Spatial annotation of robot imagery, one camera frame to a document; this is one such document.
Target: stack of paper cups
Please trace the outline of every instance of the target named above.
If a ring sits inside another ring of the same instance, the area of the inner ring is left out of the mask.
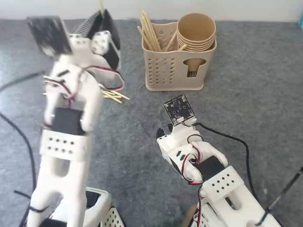
[[[214,44],[216,24],[209,16],[201,13],[187,14],[178,21],[177,40],[179,47],[186,44],[186,51],[203,52]],[[197,71],[203,59],[189,59],[189,71]]]

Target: beige plastic basket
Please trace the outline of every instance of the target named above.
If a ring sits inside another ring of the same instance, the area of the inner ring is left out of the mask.
[[[165,49],[170,38],[174,35],[177,22],[169,24],[152,24],[159,38],[162,50]],[[211,49],[204,52],[178,51],[177,38],[171,45],[169,52],[154,52],[147,49],[142,39],[145,61],[145,85],[150,91],[179,91],[200,90],[204,85],[207,69],[217,48],[215,39]],[[184,63],[188,59],[204,59],[197,72],[188,71]]]

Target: white wall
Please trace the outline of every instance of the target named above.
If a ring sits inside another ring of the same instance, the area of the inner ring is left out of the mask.
[[[203,12],[215,20],[297,21],[303,0],[104,0],[113,18],[138,18],[145,10],[153,19],[178,19]],[[87,18],[98,0],[0,0],[0,18],[25,19],[30,15]]]

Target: circuit board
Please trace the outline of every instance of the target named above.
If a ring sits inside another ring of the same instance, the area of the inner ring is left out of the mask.
[[[174,126],[195,116],[185,95],[173,98],[163,105]]]

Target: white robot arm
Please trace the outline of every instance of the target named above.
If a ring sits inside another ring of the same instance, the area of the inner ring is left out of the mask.
[[[254,227],[265,211],[226,157],[191,126],[196,118],[184,95],[164,104],[174,127],[157,132],[163,157],[189,184],[200,184],[198,214],[190,227]],[[268,214],[261,227],[281,227]]]
[[[103,227],[118,223],[124,226],[111,205],[110,194],[86,188],[92,131],[103,101],[99,83],[120,75],[116,71],[120,68],[119,39],[115,37],[114,43],[110,31],[99,29],[102,23],[109,23],[109,28],[115,30],[112,20],[107,10],[104,15],[96,15],[94,26],[86,23],[81,33],[70,35],[66,34],[64,23],[58,17],[29,19],[29,27],[40,49],[58,56],[59,60],[49,77],[45,77],[44,121],[47,127],[41,137],[40,171],[31,196],[28,227]],[[87,26],[91,29],[86,35]],[[121,82],[119,89],[124,86],[123,80]],[[63,170],[65,160],[69,162],[67,173]],[[46,209],[56,193],[63,199],[47,218]]]

